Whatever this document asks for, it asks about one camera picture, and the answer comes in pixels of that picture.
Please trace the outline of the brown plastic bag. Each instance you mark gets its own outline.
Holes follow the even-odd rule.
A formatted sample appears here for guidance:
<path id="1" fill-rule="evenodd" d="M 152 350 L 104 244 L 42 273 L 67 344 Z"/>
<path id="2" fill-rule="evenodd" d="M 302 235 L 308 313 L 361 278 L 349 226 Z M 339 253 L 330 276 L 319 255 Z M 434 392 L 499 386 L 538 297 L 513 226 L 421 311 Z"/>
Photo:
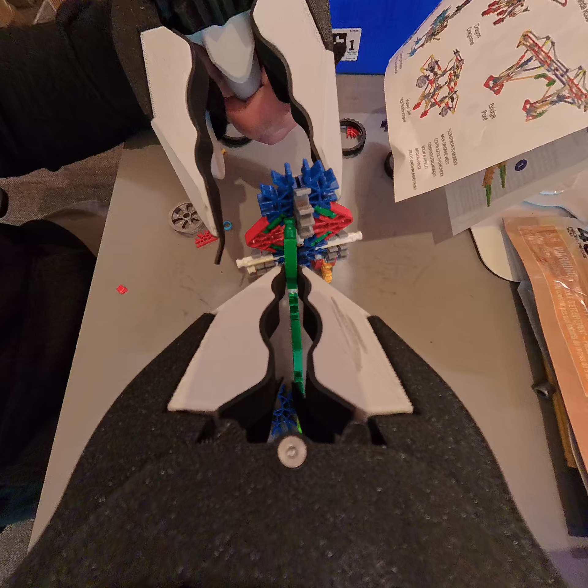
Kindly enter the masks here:
<path id="1" fill-rule="evenodd" d="M 507 217 L 530 279 L 577 452 L 587 469 L 587 227 L 568 217 Z"/>

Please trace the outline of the person's left forearm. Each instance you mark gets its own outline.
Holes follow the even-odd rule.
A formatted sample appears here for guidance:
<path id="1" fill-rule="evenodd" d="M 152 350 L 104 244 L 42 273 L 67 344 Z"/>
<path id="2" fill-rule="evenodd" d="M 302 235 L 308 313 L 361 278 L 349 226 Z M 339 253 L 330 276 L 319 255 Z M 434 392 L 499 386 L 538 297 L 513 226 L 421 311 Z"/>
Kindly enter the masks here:
<path id="1" fill-rule="evenodd" d="M 151 127 L 114 41 L 112 1 L 1 29 L 1 178 L 108 151 Z"/>

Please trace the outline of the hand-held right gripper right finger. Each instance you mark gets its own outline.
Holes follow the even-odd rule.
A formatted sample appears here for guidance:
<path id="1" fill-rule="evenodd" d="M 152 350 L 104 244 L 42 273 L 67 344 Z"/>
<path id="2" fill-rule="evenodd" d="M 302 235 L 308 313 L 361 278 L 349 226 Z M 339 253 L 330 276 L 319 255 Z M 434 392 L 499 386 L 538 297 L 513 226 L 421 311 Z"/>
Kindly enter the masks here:
<path id="1" fill-rule="evenodd" d="M 318 384 L 348 402 L 359 417 L 411 414 L 413 405 L 387 358 L 369 314 L 308 268 L 310 310 L 318 312 L 320 334 L 311 360 Z"/>

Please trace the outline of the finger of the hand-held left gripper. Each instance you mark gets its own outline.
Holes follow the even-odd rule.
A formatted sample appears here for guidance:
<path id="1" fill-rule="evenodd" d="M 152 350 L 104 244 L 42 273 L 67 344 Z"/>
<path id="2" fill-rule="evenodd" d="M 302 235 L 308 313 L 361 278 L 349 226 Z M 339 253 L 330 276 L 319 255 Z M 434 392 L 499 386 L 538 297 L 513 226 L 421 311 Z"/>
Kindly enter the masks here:
<path id="1" fill-rule="evenodd" d="M 305 130 L 313 160 L 331 169 L 342 195 L 342 139 L 327 1 L 255 1 L 254 33 L 283 64 L 292 116 Z"/>
<path id="2" fill-rule="evenodd" d="M 164 26 L 141 33 L 152 128 L 187 197 L 217 237 L 215 264 L 224 253 L 224 216 L 217 180 L 224 178 L 222 148 L 207 113 L 210 78 L 190 42 Z"/>

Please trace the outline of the white foam board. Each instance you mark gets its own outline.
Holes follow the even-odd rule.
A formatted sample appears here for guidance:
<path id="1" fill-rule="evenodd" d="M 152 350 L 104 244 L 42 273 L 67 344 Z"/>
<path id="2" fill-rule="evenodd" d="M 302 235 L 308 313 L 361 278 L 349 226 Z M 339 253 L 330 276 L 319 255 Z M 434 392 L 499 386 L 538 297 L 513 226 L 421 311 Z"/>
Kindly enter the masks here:
<path id="1" fill-rule="evenodd" d="M 523 263 L 504 229 L 503 218 L 540 216 L 574 217 L 587 226 L 587 196 L 576 189 L 541 192 L 471 227 L 477 252 L 489 271 L 511 282 L 527 280 Z"/>

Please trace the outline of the blue plastic bin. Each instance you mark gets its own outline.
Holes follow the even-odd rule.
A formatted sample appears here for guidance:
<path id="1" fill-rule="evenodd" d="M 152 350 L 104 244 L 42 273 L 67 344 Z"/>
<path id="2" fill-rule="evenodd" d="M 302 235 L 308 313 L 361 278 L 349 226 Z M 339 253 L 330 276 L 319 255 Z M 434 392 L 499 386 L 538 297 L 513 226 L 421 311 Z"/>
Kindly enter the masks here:
<path id="1" fill-rule="evenodd" d="M 383 75 L 396 51 L 428 19 L 440 1 L 330 1 L 335 33 L 360 29 L 353 61 L 343 58 L 338 75 Z"/>

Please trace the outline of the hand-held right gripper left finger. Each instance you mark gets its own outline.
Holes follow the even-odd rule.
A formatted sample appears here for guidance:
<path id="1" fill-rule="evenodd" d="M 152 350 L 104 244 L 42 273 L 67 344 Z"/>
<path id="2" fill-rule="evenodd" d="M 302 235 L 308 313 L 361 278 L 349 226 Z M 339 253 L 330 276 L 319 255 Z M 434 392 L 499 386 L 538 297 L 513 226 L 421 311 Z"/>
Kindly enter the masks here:
<path id="1" fill-rule="evenodd" d="M 170 412 L 219 413 L 272 374 L 270 339 L 284 292 L 283 269 L 275 267 L 214 310 L 168 403 Z"/>

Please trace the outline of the colourful construction toy model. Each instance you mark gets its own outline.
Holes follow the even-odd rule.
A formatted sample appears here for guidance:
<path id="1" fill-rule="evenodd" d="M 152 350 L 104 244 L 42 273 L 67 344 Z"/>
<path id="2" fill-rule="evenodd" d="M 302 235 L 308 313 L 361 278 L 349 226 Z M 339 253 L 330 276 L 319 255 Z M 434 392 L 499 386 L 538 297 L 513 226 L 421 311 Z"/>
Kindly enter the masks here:
<path id="1" fill-rule="evenodd" d="M 330 209 L 313 208 L 309 202 L 311 190 L 295 189 L 293 216 L 278 217 L 268 222 L 260 219 L 246 232 L 245 243 L 252 249 L 250 256 L 236 261 L 256 277 L 285 263 L 286 239 L 293 241 L 298 265 L 311 268 L 330 282 L 332 267 L 348 256 L 349 246 L 363 239 L 360 231 L 348 232 L 353 222 L 351 211 L 337 198 Z"/>

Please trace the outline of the grey spoked pulley wheel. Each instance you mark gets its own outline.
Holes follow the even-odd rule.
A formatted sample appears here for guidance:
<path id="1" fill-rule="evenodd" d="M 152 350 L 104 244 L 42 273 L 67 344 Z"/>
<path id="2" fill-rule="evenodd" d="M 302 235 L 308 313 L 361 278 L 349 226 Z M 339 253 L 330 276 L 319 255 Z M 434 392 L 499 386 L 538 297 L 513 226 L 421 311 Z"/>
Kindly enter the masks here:
<path id="1" fill-rule="evenodd" d="M 194 205 L 190 202 L 178 203 L 168 215 L 170 227 L 183 236 L 195 236 L 205 230 L 205 224 L 198 215 Z"/>

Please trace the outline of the person's left hand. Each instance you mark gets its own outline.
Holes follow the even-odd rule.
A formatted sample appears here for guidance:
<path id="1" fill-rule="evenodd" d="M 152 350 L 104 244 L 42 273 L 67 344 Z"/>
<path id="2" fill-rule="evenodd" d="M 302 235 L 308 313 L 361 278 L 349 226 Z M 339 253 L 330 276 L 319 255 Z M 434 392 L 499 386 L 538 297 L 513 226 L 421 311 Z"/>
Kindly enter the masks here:
<path id="1" fill-rule="evenodd" d="M 221 92 L 228 121 L 251 140 L 274 145 L 297 126 L 290 104 L 277 98 L 264 68 L 261 86 L 247 100 L 232 95 L 226 84 L 222 84 Z"/>

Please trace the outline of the white instruction booklet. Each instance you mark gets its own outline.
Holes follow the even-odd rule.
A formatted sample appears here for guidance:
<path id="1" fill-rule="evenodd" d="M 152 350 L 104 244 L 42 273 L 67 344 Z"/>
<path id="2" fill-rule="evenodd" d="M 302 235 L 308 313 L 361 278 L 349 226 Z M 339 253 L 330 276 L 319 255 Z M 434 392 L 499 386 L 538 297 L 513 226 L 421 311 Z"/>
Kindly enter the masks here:
<path id="1" fill-rule="evenodd" d="M 587 170 L 587 129 L 498 164 L 486 177 L 481 170 L 445 186 L 452 234 L 542 192 L 571 188 Z"/>

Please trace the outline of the toy models instruction sheet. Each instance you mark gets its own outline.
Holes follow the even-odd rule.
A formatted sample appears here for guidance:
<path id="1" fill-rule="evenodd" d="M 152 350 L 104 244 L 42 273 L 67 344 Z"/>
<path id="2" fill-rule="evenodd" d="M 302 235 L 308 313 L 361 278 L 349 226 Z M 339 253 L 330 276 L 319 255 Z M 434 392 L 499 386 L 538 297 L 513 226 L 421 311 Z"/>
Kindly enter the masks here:
<path id="1" fill-rule="evenodd" d="M 396 201 L 587 127 L 587 1 L 441 1 L 390 59 Z"/>

